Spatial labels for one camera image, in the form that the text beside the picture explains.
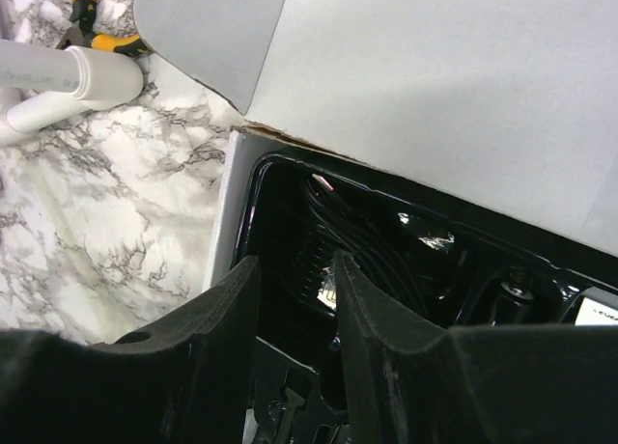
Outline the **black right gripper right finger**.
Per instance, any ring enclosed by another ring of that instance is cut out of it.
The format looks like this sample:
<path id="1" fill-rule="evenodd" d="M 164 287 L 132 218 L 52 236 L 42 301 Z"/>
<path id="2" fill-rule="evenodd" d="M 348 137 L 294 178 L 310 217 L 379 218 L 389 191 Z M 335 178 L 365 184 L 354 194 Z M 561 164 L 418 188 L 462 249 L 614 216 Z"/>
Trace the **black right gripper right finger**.
<path id="1" fill-rule="evenodd" d="M 613 443 L 617 331 L 441 328 L 334 261 L 355 443 Z"/>

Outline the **black guard comb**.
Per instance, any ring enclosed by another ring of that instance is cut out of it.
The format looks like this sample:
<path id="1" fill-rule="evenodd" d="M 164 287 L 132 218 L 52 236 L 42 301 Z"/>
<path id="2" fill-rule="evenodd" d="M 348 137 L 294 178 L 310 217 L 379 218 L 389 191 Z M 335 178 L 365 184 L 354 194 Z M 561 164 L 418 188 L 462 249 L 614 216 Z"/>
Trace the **black guard comb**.
<path id="1" fill-rule="evenodd" d="M 328 318 L 334 317 L 336 302 L 321 293 L 338 248 L 325 226 L 304 222 L 285 255 L 288 260 L 281 276 L 282 287 L 295 301 Z"/>

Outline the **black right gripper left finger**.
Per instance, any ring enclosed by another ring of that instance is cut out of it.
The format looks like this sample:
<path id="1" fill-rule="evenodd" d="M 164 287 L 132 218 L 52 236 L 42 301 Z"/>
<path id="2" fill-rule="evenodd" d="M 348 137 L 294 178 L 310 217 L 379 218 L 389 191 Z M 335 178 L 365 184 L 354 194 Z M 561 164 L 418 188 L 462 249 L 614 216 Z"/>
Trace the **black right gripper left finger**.
<path id="1" fill-rule="evenodd" d="M 5 443 L 239 443 L 257 332 L 260 265 L 112 344 L 1 334 Z"/>

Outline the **white hair clipper kit box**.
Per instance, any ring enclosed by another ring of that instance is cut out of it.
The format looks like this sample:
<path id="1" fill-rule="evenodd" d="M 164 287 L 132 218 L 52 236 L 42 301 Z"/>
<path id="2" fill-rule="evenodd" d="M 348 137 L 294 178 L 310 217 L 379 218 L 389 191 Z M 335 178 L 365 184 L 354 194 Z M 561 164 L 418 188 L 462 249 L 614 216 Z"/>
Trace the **white hair clipper kit box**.
<path id="1" fill-rule="evenodd" d="M 242 116 L 205 283 L 260 262 L 249 443 L 351 439 L 334 261 L 444 328 L 617 331 L 617 0 L 134 0 L 151 50 Z M 321 316 L 284 290 L 338 241 Z"/>

